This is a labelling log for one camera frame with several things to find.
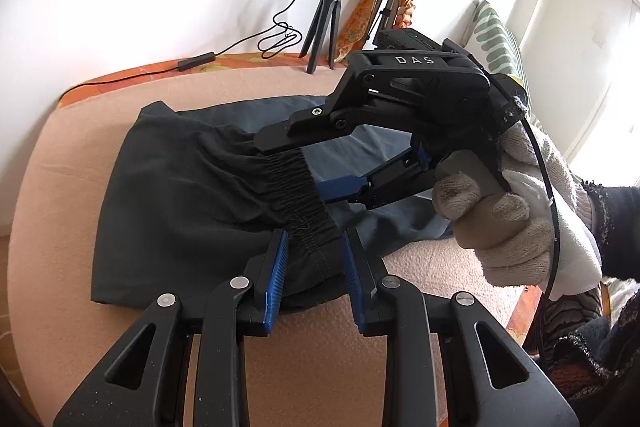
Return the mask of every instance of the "bed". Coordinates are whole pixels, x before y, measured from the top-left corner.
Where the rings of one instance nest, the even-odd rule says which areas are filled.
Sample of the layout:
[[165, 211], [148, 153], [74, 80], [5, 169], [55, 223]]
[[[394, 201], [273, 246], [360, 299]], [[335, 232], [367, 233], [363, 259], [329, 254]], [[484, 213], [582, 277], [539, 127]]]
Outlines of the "bed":
[[[8, 298], [20, 368], [45, 426], [140, 313], [90, 301], [102, 197], [140, 108], [156, 100], [182, 110], [250, 98], [327, 94], [342, 73], [320, 67], [309, 76], [292, 55], [265, 62], [246, 54], [220, 57], [183, 73], [153, 74], [173, 66], [150, 64], [72, 90], [50, 115], [31, 156], [10, 241]], [[139, 73], [143, 75], [120, 80]], [[524, 341], [539, 291], [488, 285], [473, 253], [453, 240], [407, 245], [385, 258], [385, 264], [389, 272], [429, 293], [474, 293]], [[346, 297], [281, 317], [273, 335], [247, 338], [245, 346], [254, 427], [380, 423], [385, 339], [358, 334]], [[438, 382], [443, 397], [440, 371]], [[193, 372], [188, 393], [193, 396]], [[443, 399], [439, 414], [446, 425]]]

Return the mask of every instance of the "white glove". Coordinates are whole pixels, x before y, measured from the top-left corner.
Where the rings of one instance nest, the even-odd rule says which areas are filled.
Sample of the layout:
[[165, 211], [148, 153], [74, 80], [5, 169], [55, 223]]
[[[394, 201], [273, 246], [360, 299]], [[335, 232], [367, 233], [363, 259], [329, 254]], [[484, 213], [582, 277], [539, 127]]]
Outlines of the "white glove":
[[[533, 130], [540, 146], [558, 207], [560, 258], [551, 299], [596, 287], [602, 277], [598, 249], [589, 232], [591, 202], [551, 142]], [[481, 196], [466, 174], [454, 174], [433, 187], [436, 211], [454, 220], [463, 248], [474, 248], [487, 281], [496, 286], [539, 285], [546, 289], [554, 229], [538, 162], [522, 124], [502, 136], [503, 176], [511, 190]]]

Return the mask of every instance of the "black pants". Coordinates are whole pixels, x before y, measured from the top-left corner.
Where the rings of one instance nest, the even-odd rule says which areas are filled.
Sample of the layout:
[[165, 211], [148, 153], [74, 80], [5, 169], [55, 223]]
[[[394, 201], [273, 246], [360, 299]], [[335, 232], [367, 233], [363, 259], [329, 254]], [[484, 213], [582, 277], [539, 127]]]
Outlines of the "black pants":
[[367, 253], [387, 255], [436, 239], [448, 222], [419, 194], [368, 211], [325, 206], [316, 182], [364, 174], [409, 146], [403, 132], [361, 126], [351, 136], [273, 156], [253, 146], [261, 127], [324, 97], [288, 96], [174, 112], [140, 112], [102, 204], [92, 275], [94, 301], [143, 308], [172, 292], [207, 295], [289, 230], [281, 309], [297, 311], [345, 291], [341, 231], [357, 227]]

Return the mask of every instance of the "black cable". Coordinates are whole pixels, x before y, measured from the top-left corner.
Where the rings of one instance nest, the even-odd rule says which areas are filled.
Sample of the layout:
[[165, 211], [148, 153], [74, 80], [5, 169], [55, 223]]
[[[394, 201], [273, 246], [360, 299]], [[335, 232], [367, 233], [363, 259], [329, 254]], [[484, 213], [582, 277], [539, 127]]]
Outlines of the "black cable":
[[[68, 92], [73, 91], [74, 89], [78, 89], [78, 87], [82, 87], [82, 86], [99, 86], [100, 84], [115, 84], [116, 82], [121, 82], [123, 80], [129, 80], [130, 78], [136, 78], [137, 76], [145, 76], [146, 74], [168, 73], [169, 71], [174, 71], [174, 70], [186, 71], [186, 70], [189, 70], [189, 69], [194, 68], [196, 66], [202, 66], [203, 64], [209, 64], [210, 62], [213, 62], [214, 60], [216, 60], [216, 56], [217, 55], [222, 55], [222, 54], [228, 52], [231, 48], [235, 48], [238, 44], [241, 44], [242, 42], [245, 42], [245, 41], [247, 41], [249, 39], [253, 39], [255, 37], [259, 37], [260, 35], [264, 35], [265, 33], [268, 33], [268, 32], [270, 32], [271, 30], [273, 30], [275, 28], [282, 28], [282, 31], [279, 31], [279, 32], [274, 33], [272, 35], [267, 35], [267, 36], [261, 38], [258, 41], [258, 44], [257, 44], [258, 51], [262, 52], [262, 58], [264, 58], [265, 60], [268, 60], [269, 58], [273, 58], [275, 55], [281, 53], [282, 51], [286, 50], [287, 48], [290, 48], [290, 47], [295, 46], [296, 44], [299, 44], [300, 42], [302, 42], [302, 33], [299, 30], [295, 29], [289, 23], [286, 23], [284, 21], [277, 21], [276, 20], [276, 17], [279, 16], [279, 15], [282, 15], [284, 12], [289, 10], [289, 8], [291, 8], [293, 6], [293, 3], [295, 3], [295, 1], [297, 1], [297, 0], [292, 0], [284, 10], [281, 10], [281, 11], [277, 12], [273, 17], [271, 17], [271, 21], [273, 22], [273, 26], [271, 26], [270, 28], [267, 28], [266, 30], [263, 30], [261, 32], [257, 32], [257, 33], [254, 33], [253, 35], [249, 35], [248, 37], [245, 37], [244, 39], [240, 39], [239, 41], [234, 42], [230, 46], [226, 47], [221, 52], [218, 52], [218, 53], [209, 52], [209, 53], [205, 53], [205, 54], [202, 54], [202, 55], [197, 55], [196, 57], [185, 58], [184, 60], [180, 60], [178, 62], [177, 66], [175, 66], [173, 68], [169, 68], [167, 70], [153, 71], [153, 72], [150, 72], [150, 73], [132, 74], [131, 76], [126, 76], [125, 78], [118, 78], [118, 79], [114, 79], [114, 80], [105, 80], [104, 82], [86, 82], [84, 84], [78, 84], [77, 86], [69, 87], [69, 89], [67, 89], [65, 92], [63, 92], [60, 95], [59, 100], [61, 100], [62, 97], [65, 96]], [[266, 47], [266, 48], [262, 47], [262, 43], [263, 42], [268, 41], [270, 39], [274, 39], [276, 37], [279, 37], [280, 35], [284, 35], [284, 37], [281, 38], [280, 40], [278, 40], [277, 42], [275, 42], [274, 44], [271, 44], [270, 46]]]
[[62, 100], [62, 97], [65, 96], [68, 92], [73, 91], [74, 89], [78, 89], [78, 87], [84, 86], [101, 86], [102, 84], [115, 84], [116, 82], [121, 82], [123, 80], [129, 80], [130, 78], [136, 78], [137, 76], [146, 76], [148, 74], [160, 74], [160, 73], [168, 73], [169, 71], [178, 70], [178, 66], [174, 66], [173, 68], [169, 68], [167, 70], [160, 71], [147, 71], [146, 73], [137, 73], [129, 76], [125, 76], [124, 78], [114, 78], [113, 80], [105, 80], [103, 82], [85, 82], [84, 84], [78, 84], [77, 86], [69, 87], [65, 92], [60, 95], [58, 101]]
[[[468, 57], [473, 61], [473, 63], [480, 68], [482, 73], [486, 75], [489, 81], [494, 85], [500, 93], [507, 99], [511, 100], [512, 103], [518, 105], [514, 97], [508, 93], [499, 82], [497, 82], [493, 75], [489, 73], [485, 68], [476, 60], [476, 58], [469, 54]], [[558, 275], [558, 264], [560, 262], [560, 219], [558, 216], [558, 206], [556, 205], [556, 197], [554, 196], [553, 185], [551, 184], [551, 180], [549, 179], [549, 174], [546, 171], [545, 159], [542, 156], [542, 152], [540, 151], [540, 146], [536, 140], [536, 136], [533, 134], [531, 126], [526, 118], [521, 120], [522, 126], [524, 127], [524, 131], [529, 137], [529, 141], [531, 142], [531, 147], [533, 148], [533, 152], [536, 155], [536, 160], [538, 162], [538, 168], [540, 169], [540, 174], [542, 175], [542, 182], [545, 184], [546, 197], [549, 199], [549, 208], [551, 211], [551, 221], [554, 226], [554, 249], [551, 256], [551, 264], [549, 267], [549, 277], [546, 283], [546, 290], [544, 295], [540, 299], [540, 303], [538, 304], [538, 318], [536, 320], [535, 328], [536, 328], [536, 343], [538, 344], [538, 354], [540, 356], [540, 365], [542, 370], [545, 373], [548, 373], [548, 360], [546, 359], [546, 352], [543, 346], [543, 335], [544, 335], [544, 304], [549, 300], [551, 295], [551, 290], [554, 287], [554, 283], [556, 282], [556, 275]]]
[[[482, 73], [486, 75], [489, 81], [493, 86], [500, 91], [501, 95], [505, 97], [507, 100], [510, 100], [514, 105], [519, 105], [515, 100], [513, 95], [508, 93], [499, 82], [494, 79], [494, 76], [485, 70], [484, 66], [478, 62], [478, 60], [472, 55], [468, 54], [468, 58], [480, 68]], [[542, 174], [542, 182], [545, 184], [546, 197], [549, 199], [549, 207], [551, 210], [551, 221], [554, 225], [554, 251], [551, 256], [551, 266], [549, 269], [549, 279], [546, 283], [545, 297], [549, 298], [551, 295], [551, 290], [554, 287], [554, 283], [556, 282], [556, 275], [558, 274], [558, 264], [560, 261], [560, 219], [558, 217], [558, 206], [556, 205], [556, 198], [554, 196], [554, 189], [551, 181], [549, 179], [549, 174], [546, 171], [545, 159], [542, 156], [542, 152], [540, 152], [540, 146], [536, 140], [536, 136], [533, 134], [531, 130], [531, 126], [526, 118], [520, 120], [522, 122], [522, 126], [524, 127], [525, 133], [527, 133], [527, 137], [529, 137], [529, 141], [531, 142], [531, 147], [533, 148], [533, 152], [536, 155], [536, 160], [538, 162], [538, 168], [540, 169], [540, 174]]]
[[[242, 42], [245, 42], [245, 41], [248, 41], [250, 39], [259, 37], [260, 35], [264, 35], [265, 33], [268, 33], [268, 32], [270, 32], [270, 31], [272, 31], [272, 30], [274, 30], [276, 28], [281, 28], [282, 31], [279, 31], [279, 32], [271, 34], [271, 35], [267, 35], [267, 36], [261, 38], [257, 43], [258, 51], [260, 51], [262, 53], [262, 58], [264, 58], [265, 60], [268, 60], [269, 58], [273, 58], [275, 55], [277, 55], [279, 53], [282, 53], [287, 48], [290, 48], [290, 47], [295, 46], [295, 45], [299, 44], [300, 42], [302, 42], [302, 32], [301, 31], [299, 31], [298, 29], [294, 28], [289, 23], [286, 23], [284, 21], [277, 21], [276, 20], [276, 17], [278, 17], [279, 15], [282, 15], [284, 12], [289, 10], [289, 8], [291, 8], [293, 6], [293, 3], [295, 3], [295, 1], [297, 1], [297, 0], [292, 0], [284, 10], [281, 10], [281, 11], [277, 12], [273, 17], [271, 17], [271, 21], [273, 22], [273, 26], [271, 26], [270, 28], [267, 28], [267, 29], [265, 29], [265, 30], [263, 30], [261, 32], [254, 33], [253, 35], [249, 35], [248, 37], [240, 39], [239, 41], [236, 41], [233, 44], [231, 44], [230, 46], [226, 47], [221, 52], [218, 52], [218, 53], [215, 53], [215, 54], [211, 54], [213, 58], [211, 60], [209, 60], [209, 62], [212, 62], [213, 60], [215, 60], [216, 55], [225, 54], [230, 49], [235, 48], [238, 44], [241, 44]], [[283, 37], [281, 39], [277, 40], [276, 42], [274, 42], [273, 44], [270, 44], [267, 47], [262, 47], [262, 44], [265, 41], [269, 41], [271, 39], [275, 39], [275, 38], [277, 38], [279, 36], [283, 36]]]
[[371, 38], [371, 33], [373, 32], [373, 28], [375, 28], [376, 24], [378, 24], [380, 22], [380, 19], [382, 19], [382, 12], [379, 12], [378, 15], [376, 15], [376, 18], [373, 19], [373, 24], [371, 25], [371, 28], [369, 29], [369, 33], [367, 33], [367, 36], [364, 39], [365, 42], [369, 42], [369, 39]]

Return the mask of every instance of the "black tripod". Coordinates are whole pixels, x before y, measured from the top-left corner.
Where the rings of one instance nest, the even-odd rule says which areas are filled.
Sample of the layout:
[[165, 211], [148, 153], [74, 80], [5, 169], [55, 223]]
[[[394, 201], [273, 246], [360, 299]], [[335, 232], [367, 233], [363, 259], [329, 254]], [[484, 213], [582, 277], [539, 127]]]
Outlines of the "black tripod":
[[335, 62], [335, 43], [338, 38], [338, 22], [340, 21], [340, 0], [320, 0], [316, 14], [306, 34], [305, 43], [300, 51], [300, 58], [305, 57], [313, 42], [306, 72], [313, 74], [318, 65], [318, 54], [329, 26], [331, 17], [331, 33], [329, 34], [329, 67], [333, 70]]

